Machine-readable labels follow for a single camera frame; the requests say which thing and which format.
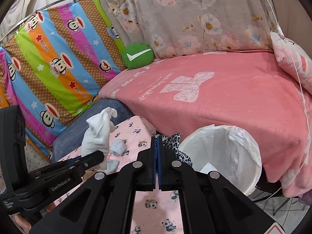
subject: person's hand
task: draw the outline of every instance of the person's hand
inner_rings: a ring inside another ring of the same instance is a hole
[[[55,208],[55,204],[51,203],[50,205],[46,206],[46,211],[49,213]],[[16,223],[25,231],[26,234],[29,233],[32,225],[27,221],[24,217],[20,214],[16,214],[14,217]]]

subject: silver screw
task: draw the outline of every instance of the silver screw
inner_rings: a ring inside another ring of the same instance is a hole
[[[104,179],[104,177],[105,177],[105,173],[102,173],[102,172],[98,172],[94,175],[94,178],[97,180]]]
[[[171,164],[173,167],[180,167],[182,165],[182,163],[178,160],[173,161]]]
[[[220,178],[220,173],[213,171],[210,173],[210,177],[212,177],[214,179],[218,179],[218,178]]]
[[[140,168],[143,166],[142,162],[140,161],[135,161],[132,165],[134,168]]]

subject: green pillow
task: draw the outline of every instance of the green pillow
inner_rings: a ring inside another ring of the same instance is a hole
[[[128,69],[141,68],[153,62],[152,49],[144,44],[132,44],[125,47],[122,60]]]

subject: white check mark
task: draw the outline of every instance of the white check mark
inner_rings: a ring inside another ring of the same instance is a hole
[[[150,51],[151,49],[146,49],[144,51],[141,51],[137,54],[134,54],[134,55],[130,55],[130,54],[127,54],[128,58],[129,58],[129,61],[132,61],[134,60],[135,58],[139,57],[141,54],[145,54],[146,52]]]

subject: trash bin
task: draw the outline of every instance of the trash bin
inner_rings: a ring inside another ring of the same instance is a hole
[[[254,138],[235,126],[210,125],[197,129],[180,144],[196,171],[217,170],[246,196],[259,181],[262,163]]]

